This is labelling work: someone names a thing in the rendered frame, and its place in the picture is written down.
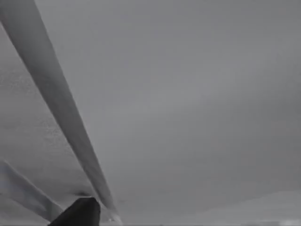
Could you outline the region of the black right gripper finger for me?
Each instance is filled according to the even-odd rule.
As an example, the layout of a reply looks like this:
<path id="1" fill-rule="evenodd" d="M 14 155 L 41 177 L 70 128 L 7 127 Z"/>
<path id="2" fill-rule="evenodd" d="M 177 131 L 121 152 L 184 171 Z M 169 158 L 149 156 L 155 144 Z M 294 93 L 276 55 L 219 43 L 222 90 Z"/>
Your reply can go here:
<path id="1" fill-rule="evenodd" d="M 99 226 L 101 206 L 94 197 L 80 197 L 48 226 Z"/>

